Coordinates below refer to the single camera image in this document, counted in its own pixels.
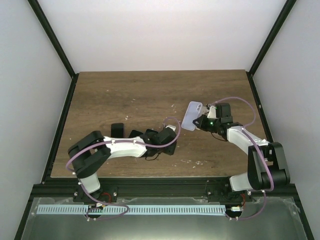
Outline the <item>lilac phone case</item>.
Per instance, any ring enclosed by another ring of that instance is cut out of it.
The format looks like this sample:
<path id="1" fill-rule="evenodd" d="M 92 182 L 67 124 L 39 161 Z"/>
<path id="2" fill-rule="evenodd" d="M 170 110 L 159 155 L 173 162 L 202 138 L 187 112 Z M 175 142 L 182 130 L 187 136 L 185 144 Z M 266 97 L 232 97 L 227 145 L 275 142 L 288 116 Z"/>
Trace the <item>lilac phone case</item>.
<path id="1" fill-rule="evenodd" d="M 193 124 L 193 121 L 199 118 L 202 115 L 202 113 L 203 113 L 203 104 L 201 102 L 191 101 L 188 104 L 188 107 L 184 114 L 184 117 L 181 123 L 181 128 L 188 131 L 199 130 L 199 128 Z"/>

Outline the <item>light blue phone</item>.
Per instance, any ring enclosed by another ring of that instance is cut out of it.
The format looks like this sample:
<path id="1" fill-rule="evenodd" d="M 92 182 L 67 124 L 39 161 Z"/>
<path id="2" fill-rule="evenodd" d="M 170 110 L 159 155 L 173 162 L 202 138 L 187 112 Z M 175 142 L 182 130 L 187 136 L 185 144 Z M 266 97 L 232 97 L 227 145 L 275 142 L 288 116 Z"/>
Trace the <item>light blue phone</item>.
<path id="1" fill-rule="evenodd" d="M 156 135 L 156 134 L 158 134 L 158 133 L 159 133 L 158 131 L 148 128 L 148 129 L 145 131 L 144 134 L 145 134 L 146 136 L 152 137 L 152 136 L 154 136 L 154 135 Z"/>

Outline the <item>teal phone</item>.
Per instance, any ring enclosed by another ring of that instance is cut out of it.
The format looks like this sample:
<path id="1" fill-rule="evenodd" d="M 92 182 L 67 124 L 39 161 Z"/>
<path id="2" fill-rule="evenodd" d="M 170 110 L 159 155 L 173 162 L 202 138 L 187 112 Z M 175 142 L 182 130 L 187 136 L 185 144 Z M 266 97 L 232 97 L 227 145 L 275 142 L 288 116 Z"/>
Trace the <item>teal phone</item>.
<path id="1" fill-rule="evenodd" d="M 129 134 L 129 138 L 136 138 L 142 136 L 144 133 L 138 130 L 132 130 Z"/>

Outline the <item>pink phone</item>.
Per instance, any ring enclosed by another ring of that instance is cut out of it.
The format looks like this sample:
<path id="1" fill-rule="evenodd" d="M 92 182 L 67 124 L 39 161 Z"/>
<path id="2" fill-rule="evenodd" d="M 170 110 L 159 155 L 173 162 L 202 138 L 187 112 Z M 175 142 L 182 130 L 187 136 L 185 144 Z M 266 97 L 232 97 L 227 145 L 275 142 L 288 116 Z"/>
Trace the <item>pink phone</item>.
<path id="1" fill-rule="evenodd" d="M 123 123 L 112 123 L 110 128 L 111 138 L 124 138 L 125 137 L 125 127 Z"/>

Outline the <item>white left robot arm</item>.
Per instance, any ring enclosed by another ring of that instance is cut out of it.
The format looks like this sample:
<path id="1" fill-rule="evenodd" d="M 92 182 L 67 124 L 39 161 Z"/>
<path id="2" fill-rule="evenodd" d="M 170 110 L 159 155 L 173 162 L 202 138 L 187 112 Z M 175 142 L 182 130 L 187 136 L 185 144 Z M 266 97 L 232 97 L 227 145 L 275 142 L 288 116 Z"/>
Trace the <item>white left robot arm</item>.
<path id="1" fill-rule="evenodd" d="M 99 130 L 93 131 L 68 149 L 66 168 L 84 187 L 85 197 L 97 202 L 102 196 L 97 171 L 107 160 L 133 157 L 152 161 L 160 154 L 172 156 L 179 134 L 173 125 L 166 125 L 161 131 L 133 130 L 128 138 L 103 136 Z"/>

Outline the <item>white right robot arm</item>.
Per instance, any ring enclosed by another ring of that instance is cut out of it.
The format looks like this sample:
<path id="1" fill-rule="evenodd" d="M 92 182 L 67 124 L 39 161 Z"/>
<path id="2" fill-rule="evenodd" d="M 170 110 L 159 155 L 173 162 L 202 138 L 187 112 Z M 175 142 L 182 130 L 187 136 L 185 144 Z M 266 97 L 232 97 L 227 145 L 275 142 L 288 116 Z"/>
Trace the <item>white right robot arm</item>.
<path id="1" fill-rule="evenodd" d="M 219 135 L 247 155 L 247 171 L 231 176 L 229 184 L 222 188 L 225 200 L 236 200 L 240 191 L 271 192 L 276 187 L 290 183 L 282 144 L 261 139 L 247 131 L 242 124 L 234 122 L 229 103 L 207 105 L 205 111 L 192 123 L 202 131 Z"/>

